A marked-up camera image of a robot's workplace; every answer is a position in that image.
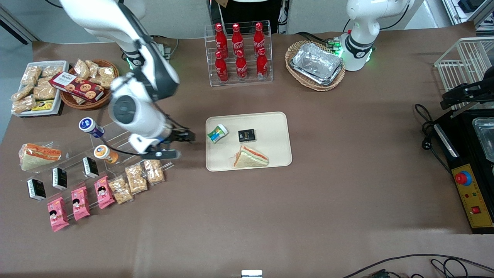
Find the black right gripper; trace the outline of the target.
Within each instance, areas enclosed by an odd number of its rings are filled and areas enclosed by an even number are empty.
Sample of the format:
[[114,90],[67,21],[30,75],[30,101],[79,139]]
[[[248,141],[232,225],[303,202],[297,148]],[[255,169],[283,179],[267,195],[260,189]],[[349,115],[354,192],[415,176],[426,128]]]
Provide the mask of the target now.
[[173,135],[173,141],[176,142],[195,142],[196,134],[192,131],[174,131],[174,129],[163,129],[157,136],[158,143],[156,147],[161,144],[170,144],[171,137]]

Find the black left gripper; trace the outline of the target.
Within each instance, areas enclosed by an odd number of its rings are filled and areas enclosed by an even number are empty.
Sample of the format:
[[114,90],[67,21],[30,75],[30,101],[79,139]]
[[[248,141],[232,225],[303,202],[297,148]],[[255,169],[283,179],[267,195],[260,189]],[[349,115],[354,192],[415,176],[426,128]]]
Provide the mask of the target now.
[[494,78],[489,77],[479,84],[460,84],[442,95],[441,109],[446,110],[472,99],[474,102],[494,101]]

